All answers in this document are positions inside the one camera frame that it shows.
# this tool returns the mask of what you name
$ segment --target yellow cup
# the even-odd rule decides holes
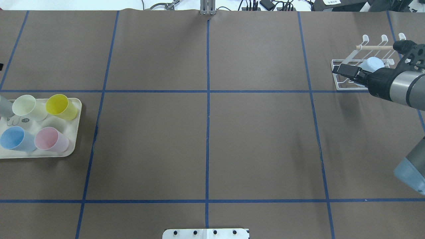
[[[78,114],[78,109],[63,94],[50,97],[46,102],[46,111],[64,120],[73,120]]]

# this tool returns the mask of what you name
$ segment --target black device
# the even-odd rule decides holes
[[[268,11],[271,11],[275,8],[275,5],[270,0],[261,0],[260,4]]]
[[[370,12],[398,11],[411,12],[408,8],[412,0],[369,0]]]
[[[326,5],[322,0],[315,1],[312,11],[360,11],[366,2],[370,0],[340,0],[341,3]]]

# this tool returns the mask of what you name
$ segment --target white wire rack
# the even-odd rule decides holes
[[[406,36],[403,33],[398,34],[399,40],[406,40]],[[363,35],[363,41],[360,45],[356,46],[356,49],[351,52],[345,59],[333,59],[331,61],[331,71],[335,66],[341,64],[350,64],[350,65],[358,65],[364,62],[369,57],[379,57],[384,63],[385,67],[390,67],[390,65],[394,65],[394,60],[391,59],[391,56],[396,52],[392,46],[386,46],[388,43],[388,37],[386,35],[381,35],[381,42],[376,46],[367,46],[369,43],[369,36]],[[381,56],[378,54],[381,51],[388,51],[385,55]],[[361,53],[365,54],[360,59],[355,59],[357,55],[361,55]],[[351,81],[349,78],[342,77],[340,75],[332,73],[335,87],[338,91],[352,91],[352,90],[365,90],[366,87],[362,85],[358,85]]]

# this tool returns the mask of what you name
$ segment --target gray cup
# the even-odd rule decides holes
[[[0,95],[0,117],[12,117],[14,115],[12,111],[12,102]]]

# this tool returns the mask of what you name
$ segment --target white hook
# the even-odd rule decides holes
[[[363,35],[363,42],[360,44],[361,46],[365,46],[369,43],[369,36],[368,35]]]
[[[404,35],[404,33],[399,33],[399,39],[400,40],[406,40],[406,36]]]
[[[381,35],[381,40],[382,40],[382,42],[385,42],[385,44],[384,44],[384,46],[385,46],[387,44],[387,42],[388,42],[387,35],[385,35],[385,34]]]

